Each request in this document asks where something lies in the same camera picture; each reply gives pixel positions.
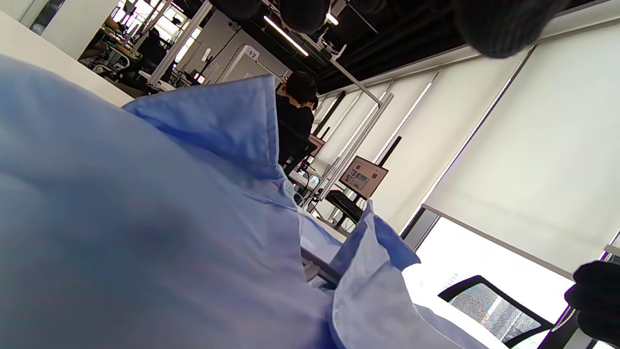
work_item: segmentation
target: white desk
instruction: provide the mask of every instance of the white desk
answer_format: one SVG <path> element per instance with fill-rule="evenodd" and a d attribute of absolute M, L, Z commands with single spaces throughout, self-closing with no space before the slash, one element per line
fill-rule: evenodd
<path fill-rule="evenodd" d="M 1 11 L 0 30 L 0 54 L 51 71 L 116 106 L 124 106 L 133 100 L 128 94 Z"/>
<path fill-rule="evenodd" d="M 312 181 L 309 181 L 308 179 L 306 179 L 304 176 L 302 176 L 301 174 L 293 171 L 291 172 L 288 177 L 290 179 L 292 179 L 293 181 L 295 181 L 295 183 L 299 184 L 300 186 L 308 186 L 309 190 L 314 190 L 314 188 L 316 187 L 315 184 L 312 184 Z"/>
<path fill-rule="evenodd" d="M 147 79 L 150 79 L 150 78 L 151 78 L 151 75 L 150 75 L 149 73 L 145 73 L 145 72 L 143 72 L 143 71 L 139 71 L 139 72 L 138 72 L 138 74 L 140 74 L 140 75 L 144 76 L 144 77 L 145 77 L 145 78 L 147 78 Z M 172 90 L 175 90 L 175 89 L 176 89 L 176 88 L 174 88 L 174 86 L 173 86 L 173 85 L 171 85 L 171 84 L 169 84 L 169 83 L 166 83 L 166 82 L 163 82 L 163 81 L 161 81 L 161 80 L 159 80 L 159 81 L 157 82 L 157 86 L 154 86 L 154 87 L 155 87 L 156 89 L 160 90 L 160 91 L 172 91 Z"/>
<path fill-rule="evenodd" d="M 436 315 L 455 324 L 457 327 L 467 332 L 467 334 L 489 349 L 507 348 L 484 326 L 457 308 L 451 306 L 450 303 L 434 294 L 430 294 L 426 289 L 421 287 L 420 280 L 423 280 L 424 276 L 428 274 L 428 272 L 425 271 L 425 268 L 426 267 L 423 263 L 416 264 L 406 268 L 402 272 L 402 277 L 405 279 L 409 296 L 414 304 L 429 308 Z"/>
<path fill-rule="evenodd" d="M 336 240 L 340 241 L 340 242 L 344 242 L 347 237 L 342 235 L 340 232 L 338 232 L 337 230 L 335 230 L 334 228 L 330 227 L 329 224 L 323 222 L 322 220 L 318 219 L 317 217 L 314 217 L 313 215 L 311 215 L 310 213 L 306 212 L 306 210 L 302 209 L 301 207 L 299 207 L 297 209 L 297 211 L 299 213 L 302 213 L 308 217 L 311 217 L 312 219 L 316 220 L 321 227 L 325 228 L 325 230 L 330 233 L 333 237 L 336 238 Z"/>

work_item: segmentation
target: ceiling light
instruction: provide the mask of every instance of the ceiling light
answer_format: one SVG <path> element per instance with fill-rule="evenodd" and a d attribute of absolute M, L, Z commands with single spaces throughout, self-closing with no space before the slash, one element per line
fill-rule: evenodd
<path fill-rule="evenodd" d="M 290 42 L 293 46 L 295 46 L 295 48 L 297 48 L 299 50 L 299 52 L 301 52 L 304 56 L 308 56 L 308 52 L 306 52 L 303 48 L 301 48 L 301 46 L 299 46 L 293 39 L 291 39 L 290 36 L 288 36 L 286 33 L 284 33 L 284 30 L 280 29 L 279 26 L 275 25 L 275 23 L 272 22 L 271 19 L 269 19 L 267 16 L 263 16 L 263 18 L 267 21 L 267 23 L 269 23 L 275 30 L 278 31 L 278 33 L 280 33 L 282 36 L 284 36 L 288 42 Z"/>
<path fill-rule="evenodd" d="M 332 16 L 331 13 L 327 13 L 327 20 L 334 25 L 338 25 L 338 20 L 336 19 L 336 17 Z"/>

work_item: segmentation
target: white window blind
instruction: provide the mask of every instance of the white window blind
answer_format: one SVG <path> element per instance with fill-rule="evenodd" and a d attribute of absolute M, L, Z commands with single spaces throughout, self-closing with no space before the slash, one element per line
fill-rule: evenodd
<path fill-rule="evenodd" d="M 381 151 L 396 127 L 411 108 L 411 105 L 418 99 L 424 88 L 430 81 L 433 73 L 425 73 L 395 81 L 392 84 L 390 93 L 394 98 L 387 105 L 385 112 L 379 118 L 373 129 L 370 131 L 356 155 L 368 161 L 374 161 L 377 153 Z"/>
<path fill-rule="evenodd" d="M 479 58 L 437 76 L 401 129 L 402 140 L 385 164 L 389 173 L 372 197 L 376 212 L 396 231 L 407 225 L 520 58 Z"/>
<path fill-rule="evenodd" d="M 321 131 L 321 134 L 320 134 L 322 135 L 323 132 L 325 132 L 328 127 L 330 127 L 329 131 L 327 132 L 327 135 L 325 135 L 325 138 L 324 138 L 325 141 L 327 141 L 329 137 L 331 137 L 334 134 L 334 132 L 340 125 L 342 119 L 345 117 L 345 112 L 353 104 L 358 94 L 359 92 L 347 93 L 345 97 L 342 99 L 342 102 L 340 102 L 340 104 L 338 105 L 338 108 L 334 110 L 334 113 L 329 118 L 329 120 L 325 123 L 325 127 L 323 127 L 323 130 Z"/>
<path fill-rule="evenodd" d="M 540 45 L 427 205 L 566 276 L 620 227 L 620 27 Z"/>
<path fill-rule="evenodd" d="M 378 97 L 381 93 L 383 93 L 386 86 L 387 84 L 374 86 L 369 90 Z M 343 117 L 344 119 L 342 119 L 340 125 L 335 129 L 332 128 L 332 130 L 330 130 L 330 136 L 327 138 L 327 142 L 319 152 L 316 161 L 313 164 L 324 168 L 328 164 L 333 163 L 338 157 L 338 154 L 352 139 L 356 130 L 362 125 L 373 105 L 375 105 L 375 102 L 367 95 L 362 94 L 355 105 L 353 105 L 353 107 L 349 110 L 348 114 Z M 346 105 L 343 105 L 343 103 L 340 103 L 338 108 L 344 108 L 344 110 L 347 109 Z"/>
<path fill-rule="evenodd" d="M 315 121 L 319 121 L 322 120 L 323 117 L 325 116 L 325 113 L 327 112 L 327 110 L 329 109 L 329 106 L 332 105 L 332 102 L 334 102 L 336 99 L 336 97 L 328 97 L 325 98 L 323 100 L 323 103 L 321 103 L 322 107 L 319 110 L 319 112 L 314 116 L 314 120 Z"/>

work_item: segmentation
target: window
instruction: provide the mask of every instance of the window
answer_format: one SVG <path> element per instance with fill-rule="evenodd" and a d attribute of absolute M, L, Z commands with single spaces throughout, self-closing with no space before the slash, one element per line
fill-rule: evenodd
<path fill-rule="evenodd" d="M 119 9 L 113 17 L 113 20 L 115 22 L 120 22 L 125 16 L 125 12 L 123 11 L 124 5 L 124 0 L 118 2 Z M 158 11 L 161 11 L 163 6 L 163 2 L 160 3 L 160 5 L 157 7 Z M 153 7 L 146 1 L 138 0 L 138 2 L 136 3 L 136 11 L 134 11 L 133 15 L 130 16 L 128 19 L 125 19 L 123 21 L 123 24 L 125 24 L 130 30 L 133 30 L 134 27 L 138 27 L 142 25 L 142 23 L 144 23 L 146 17 L 151 13 L 152 10 Z M 175 17 L 181 21 L 180 25 L 174 25 L 172 23 L 172 20 Z M 157 31 L 159 31 L 159 36 L 162 39 L 173 43 L 178 39 L 180 35 L 180 28 L 187 28 L 188 23 L 189 21 L 187 20 L 187 16 L 183 14 L 183 12 L 175 4 L 172 4 L 172 6 L 168 8 L 168 10 L 166 10 L 164 15 L 157 21 L 157 23 L 155 23 L 155 28 L 157 29 Z M 187 39 L 187 42 L 185 43 L 185 45 L 183 45 L 181 51 L 179 51 L 179 53 L 175 57 L 175 62 L 178 63 L 181 61 L 183 56 L 187 53 L 187 50 L 189 50 L 190 46 L 192 46 L 194 41 L 200 35 L 200 31 L 200 28 L 196 28 L 196 30 L 193 31 L 192 36 Z"/>
<path fill-rule="evenodd" d="M 420 268 L 403 271 L 403 277 L 411 287 L 439 294 L 455 283 L 482 275 L 552 323 L 567 307 L 564 293 L 573 285 L 571 280 L 448 219 L 439 219 L 417 254 L 422 261 Z M 540 333 L 528 338 L 515 348 L 536 349 L 545 335 Z"/>

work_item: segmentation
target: cable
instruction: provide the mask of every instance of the cable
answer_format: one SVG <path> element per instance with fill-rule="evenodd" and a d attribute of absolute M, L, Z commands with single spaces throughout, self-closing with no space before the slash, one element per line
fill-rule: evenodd
<path fill-rule="evenodd" d="M 226 46 L 228 46 L 229 43 L 231 43 L 231 41 L 233 40 L 233 38 L 237 35 L 237 33 L 241 31 L 241 28 L 235 30 L 235 33 L 230 37 L 230 39 L 228 39 L 228 41 L 224 44 L 224 46 L 222 48 L 220 48 L 220 50 L 215 54 L 215 56 L 213 56 L 213 58 L 211 58 L 210 60 L 207 60 L 207 62 L 205 63 L 205 66 L 202 68 L 202 70 L 200 71 L 200 74 L 202 75 L 202 73 L 205 72 L 205 70 L 209 67 L 209 65 L 211 64 L 212 61 L 215 61 L 215 58 L 217 58 L 219 56 L 220 53 L 222 53 L 222 51 L 226 48 Z"/>
<path fill-rule="evenodd" d="M 242 43 L 239 47 L 237 47 L 237 50 L 234 52 L 234 55 L 231 57 L 230 60 L 228 60 L 228 63 L 226 64 L 226 66 L 224 67 L 224 70 L 222 70 L 222 72 L 219 74 L 218 78 L 215 79 L 215 83 L 217 83 L 219 81 L 219 79 L 222 77 L 222 75 L 224 75 L 224 73 L 226 72 L 226 70 L 228 69 L 228 67 L 230 66 L 230 64 L 234 61 L 234 59 L 237 57 L 237 52 L 239 52 L 239 50 L 244 46 L 245 44 Z"/>

